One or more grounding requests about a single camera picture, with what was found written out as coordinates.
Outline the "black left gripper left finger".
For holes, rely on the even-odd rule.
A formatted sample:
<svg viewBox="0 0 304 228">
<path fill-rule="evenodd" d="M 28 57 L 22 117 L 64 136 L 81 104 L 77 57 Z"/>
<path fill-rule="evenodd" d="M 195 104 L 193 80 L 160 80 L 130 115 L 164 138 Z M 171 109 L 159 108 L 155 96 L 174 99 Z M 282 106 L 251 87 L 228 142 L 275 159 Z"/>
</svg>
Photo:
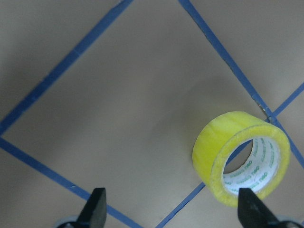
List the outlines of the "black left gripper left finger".
<svg viewBox="0 0 304 228">
<path fill-rule="evenodd" d="M 103 228 L 106 214 L 106 190 L 105 188 L 95 188 L 76 220 L 76 227 Z"/>
</svg>

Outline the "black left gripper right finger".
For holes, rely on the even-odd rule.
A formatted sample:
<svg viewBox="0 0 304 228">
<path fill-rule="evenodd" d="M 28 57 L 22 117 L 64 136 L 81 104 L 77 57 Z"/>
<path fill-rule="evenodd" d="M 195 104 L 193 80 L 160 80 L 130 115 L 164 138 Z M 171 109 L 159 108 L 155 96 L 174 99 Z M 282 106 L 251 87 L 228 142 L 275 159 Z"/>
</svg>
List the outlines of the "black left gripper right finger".
<svg viewBox="0 0 304 228">
<path fill-rule="evenodd" d="M 285 227 L 250 188 L 239 189 L 238 220 L 244 228 Z"/>
</svg>

